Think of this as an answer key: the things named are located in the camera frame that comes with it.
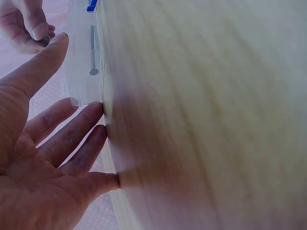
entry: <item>screw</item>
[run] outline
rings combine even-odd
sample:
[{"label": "screw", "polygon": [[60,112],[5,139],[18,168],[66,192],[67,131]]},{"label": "screw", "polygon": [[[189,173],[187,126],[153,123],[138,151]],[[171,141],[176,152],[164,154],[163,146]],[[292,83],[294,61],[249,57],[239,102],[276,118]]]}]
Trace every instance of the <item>screw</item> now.
[{"label": "screw", "polygon": [[95,27],[91,25],[91,54],[92,54],[92,69],[90,71],[90,75],[94,76],[99,73],[99,70],[96,69],[95,63]]}]

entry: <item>clear plastic bag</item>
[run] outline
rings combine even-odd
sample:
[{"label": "clear plastic bag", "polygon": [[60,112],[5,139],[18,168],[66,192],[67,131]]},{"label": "clear plastic bag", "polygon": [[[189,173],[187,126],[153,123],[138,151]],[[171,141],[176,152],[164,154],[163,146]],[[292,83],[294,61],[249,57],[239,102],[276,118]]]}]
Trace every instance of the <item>clear plastic bag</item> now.
[{"label": "clear plastic bag", "polygon": [[96,11],[87,12],[88,0],[70,0],[66,30],[70,38],[65,70],[72,105],[102,102],[103,68]]}]

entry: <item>blue clip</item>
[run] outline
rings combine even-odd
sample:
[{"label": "blue clip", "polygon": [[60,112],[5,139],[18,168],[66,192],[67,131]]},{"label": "blue clip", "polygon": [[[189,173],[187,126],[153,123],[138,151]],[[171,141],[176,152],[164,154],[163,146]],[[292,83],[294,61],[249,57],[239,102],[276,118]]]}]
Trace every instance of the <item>blue clip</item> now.
[{"label": "blue clip", "polygon": [[90,2],[90,5],[87,7],[86,11],[93,12],[95,10],[96,4],[97,4],[97,0],[92,0]]}]

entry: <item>pink polka dot fabric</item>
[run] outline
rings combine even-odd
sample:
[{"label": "pink polka dot fabric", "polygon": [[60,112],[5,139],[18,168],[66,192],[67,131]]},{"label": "pink polka dot fabric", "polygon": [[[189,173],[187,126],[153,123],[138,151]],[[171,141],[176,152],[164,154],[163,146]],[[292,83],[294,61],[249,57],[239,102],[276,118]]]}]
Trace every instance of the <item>pink polka dot fabric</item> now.
[{"label": "pink polka dot fabric", "polygon": [[[43,9],[49,24],[56,27],[56,33],[65,31],[65,22],[69,0],[44,0]],[[31,56],[22,55],[12,48],[8,41],[0,35],[0,78],[12,72]],[[54,102],[69,97],[65,68],[59,71],[30,101],[29,117],[51,106]],[[101,158],[98,157],[91,171],[103,172]],[[117,220],[108,194],[97,198],[87,209],[75,230],[118,230]]]}]

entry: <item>wooden board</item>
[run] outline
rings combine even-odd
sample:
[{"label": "wooden board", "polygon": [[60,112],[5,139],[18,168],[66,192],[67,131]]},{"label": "wooden board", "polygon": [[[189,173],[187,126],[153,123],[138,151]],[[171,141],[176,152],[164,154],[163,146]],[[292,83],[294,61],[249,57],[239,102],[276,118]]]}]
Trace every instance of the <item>wooden board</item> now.
[{"label": "wooden board", "polygon": [[121,229],[307,229],[306,3],[98,8]]}]

